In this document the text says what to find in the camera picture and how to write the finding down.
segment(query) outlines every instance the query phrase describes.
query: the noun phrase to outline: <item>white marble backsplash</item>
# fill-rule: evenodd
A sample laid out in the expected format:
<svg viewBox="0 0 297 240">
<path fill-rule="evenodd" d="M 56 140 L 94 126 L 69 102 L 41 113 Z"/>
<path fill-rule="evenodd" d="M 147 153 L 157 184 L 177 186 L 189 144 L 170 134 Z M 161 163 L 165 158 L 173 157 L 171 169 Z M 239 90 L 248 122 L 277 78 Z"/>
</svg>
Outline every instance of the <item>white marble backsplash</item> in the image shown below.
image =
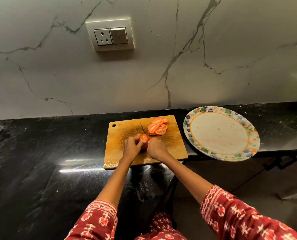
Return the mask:
<svg viewBox="0 0 297 240">
<path fill-rule="evenodd" d="M 135 50 L 85 20 L 130 17 Z M 297 101 L 297 0 L 0 0 L 0 119 Z"/>
</svg>

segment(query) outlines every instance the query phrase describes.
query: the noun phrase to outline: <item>person's left hand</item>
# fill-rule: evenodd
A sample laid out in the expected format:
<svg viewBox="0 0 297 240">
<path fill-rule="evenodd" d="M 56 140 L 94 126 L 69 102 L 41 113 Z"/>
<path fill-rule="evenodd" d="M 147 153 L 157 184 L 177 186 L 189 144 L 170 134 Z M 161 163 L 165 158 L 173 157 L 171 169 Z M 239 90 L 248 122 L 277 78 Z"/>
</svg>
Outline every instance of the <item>person's left hand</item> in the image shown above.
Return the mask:
<svg viewBox="0 0 297 240">
<path fill-rule="evenodd" d="M 132 164 L 135 157 L 139 154 L 141 146 L 146 143 L 146 141 L 141 141 L 136 145 L 140 136 L 141 134 L 137 134 L 136 136 L 129 137 L 125 140 L 123 157 L 120 161 L 127 161 L 130 165 Z"/>
</svg>

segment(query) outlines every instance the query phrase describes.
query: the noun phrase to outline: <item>finger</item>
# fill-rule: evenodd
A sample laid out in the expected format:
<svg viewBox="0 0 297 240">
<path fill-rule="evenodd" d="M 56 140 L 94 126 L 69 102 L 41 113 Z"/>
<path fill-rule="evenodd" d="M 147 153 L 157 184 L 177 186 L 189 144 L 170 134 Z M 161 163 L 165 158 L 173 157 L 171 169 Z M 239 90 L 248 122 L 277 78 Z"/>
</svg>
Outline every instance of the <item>finger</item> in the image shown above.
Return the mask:
<svg viewBox="0 0 297 240">
<path fill-rule="evenodd" d="M 142 145 L 145 144 L 146 141 L 143 140 L 143 141 L 140 141 L 136 146 L 139 148 L 139 150 L 141 149 Z"/>
<path fill-rule="evenodd" d="M 133 138 L 134 142 L 137 141 L 140 138 L 141 134 L 137 134 L 135 137 L 130 137 Z"/>
</svg>

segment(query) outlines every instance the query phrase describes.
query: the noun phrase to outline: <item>red patterned kurta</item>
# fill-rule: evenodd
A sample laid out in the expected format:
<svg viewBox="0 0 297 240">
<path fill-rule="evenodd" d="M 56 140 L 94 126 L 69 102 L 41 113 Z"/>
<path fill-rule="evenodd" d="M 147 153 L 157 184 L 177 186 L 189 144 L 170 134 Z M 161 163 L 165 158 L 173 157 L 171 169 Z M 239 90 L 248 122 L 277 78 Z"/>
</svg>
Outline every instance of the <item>red patterned kurta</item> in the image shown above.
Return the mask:
<svg viewBox="0 0 297 240">
<path fill-rule="evenodd" d="M 93 201 L 70 230 L 65 240 L 113 240 L 118 219 L 116 208 L 101 200 Z M 205 196 L 201 213 L 220 240 L 297 240 L 297 232 L 285 224 L 260 215 L 230 193 L 214 185 Z M 172 227 L 170 215 L 158 212 L 150 233 L 135 240 L 186 240 Z"/>
</svg>

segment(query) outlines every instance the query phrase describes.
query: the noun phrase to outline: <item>ceramic plate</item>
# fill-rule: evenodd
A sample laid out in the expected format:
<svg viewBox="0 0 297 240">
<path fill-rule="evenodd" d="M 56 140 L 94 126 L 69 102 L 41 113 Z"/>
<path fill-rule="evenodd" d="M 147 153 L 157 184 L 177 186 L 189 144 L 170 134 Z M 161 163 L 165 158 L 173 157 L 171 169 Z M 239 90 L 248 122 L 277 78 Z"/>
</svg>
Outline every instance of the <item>ceramic plate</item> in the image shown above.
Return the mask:
<svg viewBox="0 0 297 240">
<path fill-rule="evenodd" d="M 192 110 L 183 128 L 196 149 L 222 161 L 249 159 L 260 145 L 254 126 L 242 115 L 222 107 L 203 106 Z"/>
</svg>

